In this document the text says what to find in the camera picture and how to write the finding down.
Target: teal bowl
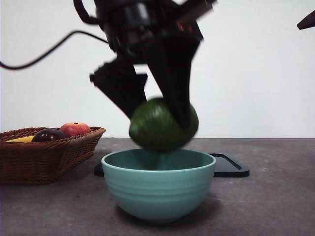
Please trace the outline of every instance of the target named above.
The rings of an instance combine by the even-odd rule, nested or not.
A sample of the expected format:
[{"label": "teal bowl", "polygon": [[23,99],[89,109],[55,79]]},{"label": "teal bowl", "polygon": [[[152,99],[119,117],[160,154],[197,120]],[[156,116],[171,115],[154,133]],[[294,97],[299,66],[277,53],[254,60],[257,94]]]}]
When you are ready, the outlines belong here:
[{"label": "teal bowl", "polygon": [[132,149],[102,158],[105,181],[117,205],[141,220],[166,223],[192,212],[205,199],[216,159],[178,149],[154,154]]}]

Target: apple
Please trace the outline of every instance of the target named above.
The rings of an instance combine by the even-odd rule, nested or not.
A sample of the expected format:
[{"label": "apple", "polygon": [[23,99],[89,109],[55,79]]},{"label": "apple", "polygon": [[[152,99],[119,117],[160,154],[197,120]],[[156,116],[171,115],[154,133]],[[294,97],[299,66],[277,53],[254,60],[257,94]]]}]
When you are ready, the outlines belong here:
[{"label": "apple", "polygon": [[72,137],[80,134],[89,133],[91,131],[87,124],[79,122],[69,122],[61,126],[60,130],[64,132],[67,137]]},{"label": "apple", "polygon": [[66,138],[66,134],[58,129],[42,129],[32,138],[32,142],[46,142]]}]

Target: yellow banana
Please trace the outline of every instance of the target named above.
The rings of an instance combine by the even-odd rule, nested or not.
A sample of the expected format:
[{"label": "yellow banana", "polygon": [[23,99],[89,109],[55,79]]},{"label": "yellow banana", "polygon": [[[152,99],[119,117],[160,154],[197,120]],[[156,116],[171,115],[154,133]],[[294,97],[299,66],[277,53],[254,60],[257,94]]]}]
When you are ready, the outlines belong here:
[{"label": "yellow banana", "polygon": [[27,136],[27,137],[22,137],[22,138],[18,138],[18,139],[11,139],[8,140],[7,142],[22,142],[22,143],[29,143],[32,141],[34,135],[33,136]]}]

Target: white wall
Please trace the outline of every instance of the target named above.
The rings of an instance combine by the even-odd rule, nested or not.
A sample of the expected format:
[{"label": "white wall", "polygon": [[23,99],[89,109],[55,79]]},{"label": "white wall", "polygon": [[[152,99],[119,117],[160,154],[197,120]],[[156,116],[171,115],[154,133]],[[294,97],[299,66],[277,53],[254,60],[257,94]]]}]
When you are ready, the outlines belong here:
[{"label": "white wall", "polygon": [[[84,3],[94,12],[92,0]],[[314,9],[314,0],[219,0],[200,19],[205,40],[190,85],[198,137],[315,137],[315,28],[296,27]],[[72,29],[104,37],[80,21],[70,0],[1,0],[1,60],[27,62]],[[77,35],[34,67],[2,69],[1,131],[80,121],[127,137],[127,117],[89,81],[114,57]],[[145,91],[160,94],[151,74]]]}]

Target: green avocado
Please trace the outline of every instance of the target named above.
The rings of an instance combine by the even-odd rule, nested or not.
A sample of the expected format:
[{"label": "green avocado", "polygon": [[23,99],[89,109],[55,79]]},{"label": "green avocado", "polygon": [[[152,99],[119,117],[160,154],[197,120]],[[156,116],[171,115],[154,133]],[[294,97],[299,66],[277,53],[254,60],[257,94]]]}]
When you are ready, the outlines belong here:
[{"label": "green avocado", "polygon": [[188,143],[198,130],[197,113],[190,105],[190,125],[183,129],[163,98],[142,103],[134,112],[129,135],[138,145],[153,152],[168,152]]}]

